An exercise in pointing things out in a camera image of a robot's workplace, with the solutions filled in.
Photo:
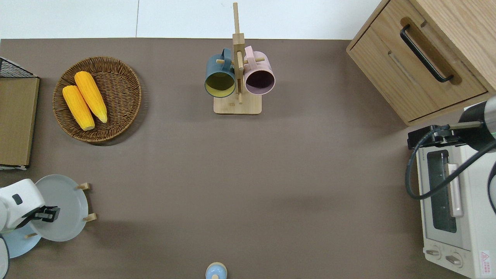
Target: pink mug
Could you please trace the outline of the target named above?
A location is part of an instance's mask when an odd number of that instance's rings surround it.
[[[245,48],[245,60],[248,64],[244,65],[245,88],[248,92],[255,95],[269,93],[275,85],[275,77],[270,67],[267,55],[260,51],[253,51],[251,46]],[[264,58],[263,61],[255,61],[258,58]]]

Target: wire rack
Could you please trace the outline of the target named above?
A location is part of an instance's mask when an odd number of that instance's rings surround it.
[[[2,77],[37,77],[33,73],[26,71],[16,63],[0,57],[0,78]]]

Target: warning label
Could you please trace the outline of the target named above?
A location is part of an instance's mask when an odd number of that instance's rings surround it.
[[[491,275],[491,258],[489,251],[481,251],[482,274]]]

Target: wooden cabinet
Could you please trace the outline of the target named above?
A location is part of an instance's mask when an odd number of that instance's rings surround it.
[[[495,14],[496,0],[383,0],[347,52],[418,124],[496,93]]]

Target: wicker basket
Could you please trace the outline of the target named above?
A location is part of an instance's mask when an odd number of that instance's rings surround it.
[[[107,107],[107,123],[95,117],[95,128],[83,131],[72,116],[62,95],[67,85],[76,85],[78,71],[91,73]],[[54,91],[53,110],[60,127],[71,137],[91,143],[104,142],[124,132],[136,118],[141,105],[141,85],[134,71],[111,57],[91,57],[70,67],[60,77]]]

